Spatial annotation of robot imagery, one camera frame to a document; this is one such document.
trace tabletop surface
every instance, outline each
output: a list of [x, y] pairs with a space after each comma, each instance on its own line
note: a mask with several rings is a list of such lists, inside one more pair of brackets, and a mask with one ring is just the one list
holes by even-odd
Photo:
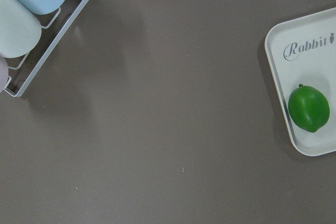
[[0, 223], [334, 223], [336, 154], [290, 143], [264, 50], [336, 0], [90, 0], [0, 94]]

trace tray rim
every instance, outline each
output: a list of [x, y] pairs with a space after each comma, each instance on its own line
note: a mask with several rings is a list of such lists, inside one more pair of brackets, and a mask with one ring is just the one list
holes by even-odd
[[294, 136], [293, 136], [294, 133], [293, 133], [292, 127], [291, 127], [290, 122], [289, 122], [290, 121], [290, 119], [289, 119], [289, 113], [287, 112], [286, 107], [285, 107], [285, 99], [283, 98], [283, 92], [282, 92], [281, 87], [279, 85], [280, 80], [277, 77], [276, 66], [275, 66], [275, 64], [273, 62], [271, 49], [269, 47], [269, 37], [274, 32], [274, 30], [277, 29], [278, 27], [285, 26], [285, 25], [288, 25], [290, 23], [296, 23], [296, 22], [299, 22], [299, 21], [307, 19], [307, 18], [323, 15], [325, 13], [332, 12], [332, 11], [335, 11], [335, 10], [336, 10], [336, 7], [330, 8], [330, 9], [326, 9], [326, 10], [323, 10], [323, 11], [320, 11], [320, 12], [317, 12], [317, 13], [309, 14], [309, 15], [306, 15], [306, 16], [298, 17], [298, 18], [295, 18], [295, 19], [291, 19], [291, 20], [288, 20], [288, 21], [285, 21], [285, 22], [280, 22], [280, 23], [274, 25], [269, 30], [269, 32], [267, 33], [266, 38], [265, 38], [264, 48], [265, 48], [266, 56], [267, 56], [267, 59], [268, 59], [268, 64], [270, 66], [271, 74], [272, 74], [272, 77], [273, 77], [273, 82], [274, 82], [276, 90], [277, 90], [278, 99], [279, 99], [279, 102], [280, 102], [282, 114], [283, 114], [284, 119], [285, 119], [285, 123], [286, 123], [286, 127], [287, 127], [287, 131], [288, 131], [288, 134], [289, 134], [290, 141], [291, 141], [292, 145], [295, 147], [295, 149], [298, 152], [300, 152], [301, 154], [305, 155], [305, 156], [312, 156], [312, 157], [313, 156], [320, 156], [320, 155], [323, 155], [323, 154], [335, 152], [336, 148], [331, 148], [331, 149], [329, 149], [327, 151], [323, 151], [323, 152], [318, 152], [316, 154], [312, 154], [312, 153], [307, 153], [307, 152], [301, 150], [297, 146], [297, 144], [295, 143]]

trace green fruit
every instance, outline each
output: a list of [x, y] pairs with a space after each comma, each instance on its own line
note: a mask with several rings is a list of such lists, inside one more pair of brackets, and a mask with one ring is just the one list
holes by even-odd
[[294, 123], [309, 132], [316, 132], [324, 126], [330, 115], [325, 96], [317, 89], [302, 84], [290, 95], [288, 111]]

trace white metal rack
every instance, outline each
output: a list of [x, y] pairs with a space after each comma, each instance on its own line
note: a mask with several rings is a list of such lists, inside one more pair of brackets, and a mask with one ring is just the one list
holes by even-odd
[[88, 1], [65, 0], [61, 7], [51, 14], [36, 15], [41, 24], [47, 24], [41, 25], [43, 29], [41, 39], [32, 51], [18, 58], [6, 59], [9, 68], [9, 77], [5, 88], [7, 93], [13, 97], [23, 95], [43, 63]]

